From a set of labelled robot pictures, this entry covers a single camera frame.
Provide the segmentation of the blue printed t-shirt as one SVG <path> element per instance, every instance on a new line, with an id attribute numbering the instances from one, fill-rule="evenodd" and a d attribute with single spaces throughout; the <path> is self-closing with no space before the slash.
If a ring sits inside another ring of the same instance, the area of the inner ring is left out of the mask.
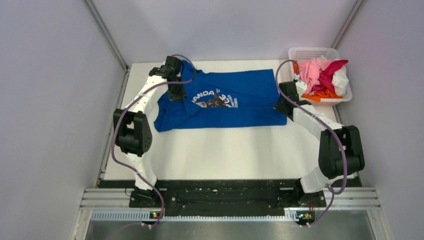
<path id="1" fill-rule="evenodd" d="M 186 97 L 158 100 L 154 127 L 158 132 L 176 129 L 284 126 L 287 117 L 274 109 L 280 94 L 272 69 L 239 72 L 203 72 L 183 61 Z"/>

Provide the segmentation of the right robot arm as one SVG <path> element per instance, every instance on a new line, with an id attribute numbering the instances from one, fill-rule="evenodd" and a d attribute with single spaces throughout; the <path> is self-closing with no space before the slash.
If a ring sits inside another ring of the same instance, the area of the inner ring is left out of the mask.
<path id="1" fill-rule="evenodd" d="M 354 125 L 344 126 L 329 119 L 310 102 L 301 100 L 295 82 L 281 82 L 277 89 L 280 97 L 274 109 L 319 141 L 318 166 L 294 183 L 294 202 L 307 206 L 333 182 L 341 180 L 345 188 L 348 176 L 365 168 L 360 131 Z"/>

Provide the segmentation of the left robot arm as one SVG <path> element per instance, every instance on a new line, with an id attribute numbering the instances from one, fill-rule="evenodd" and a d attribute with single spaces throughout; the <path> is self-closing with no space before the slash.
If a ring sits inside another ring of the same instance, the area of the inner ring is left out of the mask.
<path id="1" fill-rule="evenodd" d="M 135 186 L 129 203 L 131 208 L 164 206 L 164 198 L 155 186 L 157 177 L 143 156 L 153 143 L 148 117 L 164 94 L 168 95 L 170 101 L 181 102 L 186 98 L 186 81 L 182 74 L 187 60 L 181 54 L 167 56 L 164 63 L 148 72 L 143 87 L 134 99 L 113 113 L 112 142 L 125 154 L 128 163 L 117 159 L 115 148 L 111 148 L 111 157 L 115 163 L 134 173 Z"/>

